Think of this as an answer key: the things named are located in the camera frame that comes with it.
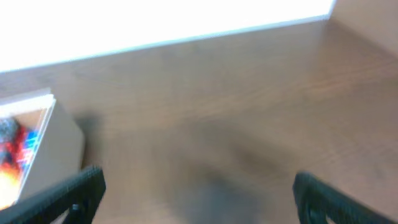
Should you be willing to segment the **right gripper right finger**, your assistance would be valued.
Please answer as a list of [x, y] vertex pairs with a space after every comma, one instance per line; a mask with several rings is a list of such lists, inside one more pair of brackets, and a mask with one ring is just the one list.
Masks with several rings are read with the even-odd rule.
[[301, 224], [395, 224], [309, 172], [298, 172], [292, 189]]

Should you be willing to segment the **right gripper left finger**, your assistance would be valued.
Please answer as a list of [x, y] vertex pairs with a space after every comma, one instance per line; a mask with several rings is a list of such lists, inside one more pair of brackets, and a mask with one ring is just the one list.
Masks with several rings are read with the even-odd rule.
[[52, 223], [67, 212], [64, 223], [91, 223], [106, 191], [103, 170], [87, 167], [1, 211], [1, 223]]

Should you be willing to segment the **red toy fire truck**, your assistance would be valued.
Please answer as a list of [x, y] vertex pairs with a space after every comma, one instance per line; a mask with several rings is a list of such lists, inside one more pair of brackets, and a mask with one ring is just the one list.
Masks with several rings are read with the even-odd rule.
[[1, 118], [1, 168], [20, 169], [26, 128], [14, 118]]

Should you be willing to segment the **orange dinosaur toy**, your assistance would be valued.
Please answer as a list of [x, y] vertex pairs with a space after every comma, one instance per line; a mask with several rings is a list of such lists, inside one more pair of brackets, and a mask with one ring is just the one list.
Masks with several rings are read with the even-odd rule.
[[19, 165], [1, 165], [1, 210], [17, 201], [21, 190], [22, 171]]

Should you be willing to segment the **multicolour puzzle cube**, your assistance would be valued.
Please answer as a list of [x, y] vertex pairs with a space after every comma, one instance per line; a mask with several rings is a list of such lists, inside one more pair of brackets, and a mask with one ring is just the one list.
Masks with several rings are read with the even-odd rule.
[[37, 131], [22, 128], [17, 138], [17, 162], [23, 171], [32, 164], [40, 134]]

